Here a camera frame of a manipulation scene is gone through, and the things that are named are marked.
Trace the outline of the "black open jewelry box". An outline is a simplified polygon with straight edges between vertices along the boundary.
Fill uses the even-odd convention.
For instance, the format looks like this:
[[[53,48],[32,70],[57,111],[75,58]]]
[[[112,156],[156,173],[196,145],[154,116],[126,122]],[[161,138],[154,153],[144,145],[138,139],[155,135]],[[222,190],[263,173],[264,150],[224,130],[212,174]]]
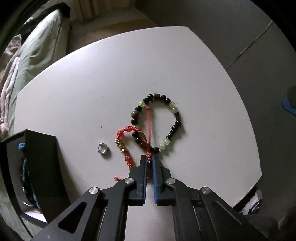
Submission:
[[[17,215],[44,228],[69,205],[57,138],[24,130],[1,141],[1,172]]]

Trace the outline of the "white square table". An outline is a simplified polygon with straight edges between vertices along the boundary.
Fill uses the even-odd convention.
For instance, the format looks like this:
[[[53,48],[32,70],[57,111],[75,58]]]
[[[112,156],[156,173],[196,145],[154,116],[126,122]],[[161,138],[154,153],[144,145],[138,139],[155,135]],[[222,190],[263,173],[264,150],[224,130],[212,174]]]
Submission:
[[[187,27],[132,31],[87,45],[18,94],[15,131],[57,138],[75,202],[147,161],[143,206],[129,206],[124,240],[176,240],[171,206],[154,200],[152,159],[232,209],[261,177],[247,110],[229,75]]]

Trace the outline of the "beige crumpled blanket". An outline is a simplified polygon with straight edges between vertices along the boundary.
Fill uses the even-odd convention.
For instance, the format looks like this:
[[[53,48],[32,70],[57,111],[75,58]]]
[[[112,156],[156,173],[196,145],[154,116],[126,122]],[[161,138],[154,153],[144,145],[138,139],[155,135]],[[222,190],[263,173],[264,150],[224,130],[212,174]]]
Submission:
[[[14,85],[12,79],[16,76],[21,45],[22,37],[16,35],[1,55],[1,140],[8,135],[9,102]]]

